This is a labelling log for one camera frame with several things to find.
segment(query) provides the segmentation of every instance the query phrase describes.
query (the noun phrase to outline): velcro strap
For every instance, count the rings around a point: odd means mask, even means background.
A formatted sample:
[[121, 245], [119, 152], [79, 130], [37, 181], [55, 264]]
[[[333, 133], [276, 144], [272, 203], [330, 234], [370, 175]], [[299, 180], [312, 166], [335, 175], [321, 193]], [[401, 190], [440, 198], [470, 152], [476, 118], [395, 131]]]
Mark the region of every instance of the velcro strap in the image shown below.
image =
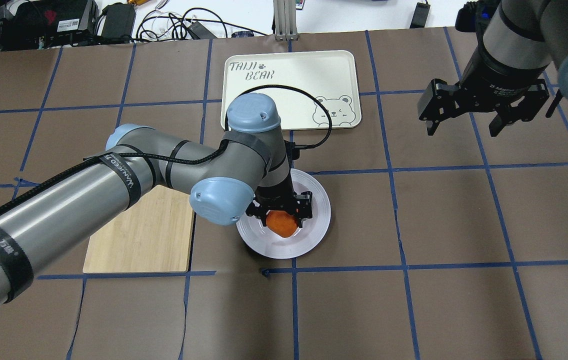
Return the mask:
[[126, 209], [135, 205], [142, 196], [142, 185], [140, 185], [140, 180], [133, 169], [124, 158], [115, 152], [105, 153], [99, 157], [99, 160], [114, 171], [126, 185], [128, 191], [128, 207]]
[[2, 228], [0, 228], [0, 266], [10, 284], [6, 300], [6, 303], [9, 303], [33, 283], [33, 267], [21, 246]]

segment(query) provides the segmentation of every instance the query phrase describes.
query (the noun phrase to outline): white plate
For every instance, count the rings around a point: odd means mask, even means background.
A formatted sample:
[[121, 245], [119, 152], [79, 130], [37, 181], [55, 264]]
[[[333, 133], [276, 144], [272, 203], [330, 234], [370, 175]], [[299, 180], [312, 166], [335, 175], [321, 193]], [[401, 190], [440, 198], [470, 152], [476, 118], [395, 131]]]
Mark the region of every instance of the white plate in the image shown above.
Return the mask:
[[311, 251], [328, 230], [331, 222], [331, 203], [322, 185], [304, 171], [291, 169], [293, 189], [298, 194], [313, 193], [313, 218], [304, 221], [291, 237], [281, 237], [254, 216], [246, 216], [237, 222], [237, 230], [243, 241], [256, 253], [273, 259], [291, 259]]
[[[335, 129], [354, 128], [362, 120], [355, 57], [346, 50], [234, 55], [224, 64], [222, 114], [230, 103], [259, 85], [288, 85], [321, 100]], [[325, 113], [310, 98], [287, 89], [262, 89], [277, 105], [283, 130], [328, 128]]]

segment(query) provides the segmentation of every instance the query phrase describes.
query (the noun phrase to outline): white label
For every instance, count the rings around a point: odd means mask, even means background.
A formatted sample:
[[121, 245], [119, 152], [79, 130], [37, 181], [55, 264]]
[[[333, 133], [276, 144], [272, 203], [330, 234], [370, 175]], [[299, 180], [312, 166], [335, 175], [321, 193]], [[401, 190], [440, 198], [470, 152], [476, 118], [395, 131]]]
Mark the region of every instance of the white label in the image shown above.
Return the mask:
[[57, 32], [67, 32], [69, 30], [77, 30], [80, 25], [80, 19], [72, 18], [71, 20], [64, 20], [57, 23]]

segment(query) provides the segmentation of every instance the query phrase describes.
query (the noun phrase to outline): orange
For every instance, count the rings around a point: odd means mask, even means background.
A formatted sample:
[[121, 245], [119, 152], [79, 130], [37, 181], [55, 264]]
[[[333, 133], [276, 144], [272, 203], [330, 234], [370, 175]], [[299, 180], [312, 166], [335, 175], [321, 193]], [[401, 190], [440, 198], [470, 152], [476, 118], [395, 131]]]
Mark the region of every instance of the orange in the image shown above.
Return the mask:
[[288, 238], [298, 230], [295, 216], [282, 210], [271, 210], [266, 215], [266, 226], [280, 237]]

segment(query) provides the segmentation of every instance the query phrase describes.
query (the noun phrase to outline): wooden cutting board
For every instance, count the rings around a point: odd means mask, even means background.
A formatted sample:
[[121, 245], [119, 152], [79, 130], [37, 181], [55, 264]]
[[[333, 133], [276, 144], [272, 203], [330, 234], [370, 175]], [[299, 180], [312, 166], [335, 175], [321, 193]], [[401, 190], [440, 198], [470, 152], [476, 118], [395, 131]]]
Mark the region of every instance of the wooden cutting board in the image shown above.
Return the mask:
[[188, 271], [193, 219], [188, 194], [156, 186], [90, 237], [83, 272]]

